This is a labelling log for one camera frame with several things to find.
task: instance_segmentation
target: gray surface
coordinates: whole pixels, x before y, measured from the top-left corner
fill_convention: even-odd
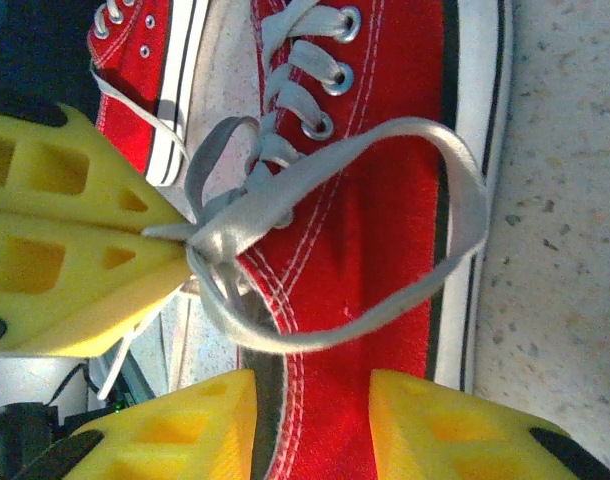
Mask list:
[[[75,358],[0,358],[0,406],[16,402],[48,402],[79,363]],[[59,417],[87,410],[87,385],[79,372],[56,400]]]
[[[610,466],[610,0],[514,1],[475,393]]]

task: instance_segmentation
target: shoelace loop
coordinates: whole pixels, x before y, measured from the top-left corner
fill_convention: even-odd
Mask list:
[[[123,5],[131,7],[136,3],[136,0],[122,0]],[[105,24],[105,17],[103,11],[107,9],[109,14],[109,20],[115,25],[120,25],[125,20],[123,12],[118,8],[117,0],[107,0],[102,3],[94,13],[94,35],[101,40],[109,37],[109,28]]]

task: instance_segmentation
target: red canvas upper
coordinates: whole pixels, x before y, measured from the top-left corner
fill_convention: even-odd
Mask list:
[[[117,3],[124,15],[120,25],[110,21],[107,9],[103,11],[109,37],[98,38],[94,26],[87,34],[92,61],[105,80],[154,113],[166,56],[170,2],[136,0],[132,6],[126,6],[122,1]],[[145,24],[148,15],[154,17],[153,28],[147,28]],[[142,46],[149,49],[147,58],[141,56]],[[101,95],[96,127],[136,170],[145,173],[154,127],[106,95]]]
[[[442,0],[321,4],[354,5],[361,12],[362,27],[352,43],[308,38],[349,64],[356,78],[347,93],[331,97],[319,82],[296,72],[294,78],[332,118],[335,133],[324,143],[310,140],[300,120],[283,111],[281,135],[309,154],[392,118],[439,119]],[[257,32],[261,19],[283,8],[281,0],[252,0]],[[286,60],[288,49],[275,55],[275,66]],[[281,332],[348,323],[431,270],[437,168],[438,153],[423,140],[382,141],[306,197],[289,228],[271,231],[239,257]],[[427,301],[376,333],[287,357],[284,417],[269,478],[376,478],[370,372],[387,368],[423,376],[429,314]]]

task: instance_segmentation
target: canvas sneaker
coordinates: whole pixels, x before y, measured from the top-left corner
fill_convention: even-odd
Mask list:
[[[185,180],[202,305],[259,398],[253,478],[374,479],[374,369],[471,390],[511,66],[508,0],[252,1],[260,124]],[[243,185],[202,202],[233,132]]]
[[[182,145],[207,4],[107,0],[87,36],[101,87],[96,126],[153,185],[170,185],[186,155]]]

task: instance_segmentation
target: black cable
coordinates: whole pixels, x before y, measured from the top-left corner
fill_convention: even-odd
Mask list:
[[[47,405],[51,405],[52,403],[54,403],[54,401],[60,396],[61,393],[63,393],[63,390],[65,390],[69,382],[72,380],[72,378],[74,378],[74,375],[76,375],[79,370],[83,370],[83,378],[85,379],[85,383],[87,383],[87,387],[92,392],[98,393],[98,387],[94,385],[94,382],[92,382],[92,379],[89,377],[89,365],[87,364],[87,362],[81,362],[74,368],[72,368],[70,372],[65,376],[58,388],[56,388],[56,391],[54,392],[54,395],[52,395],[50,401],[47,402]]]

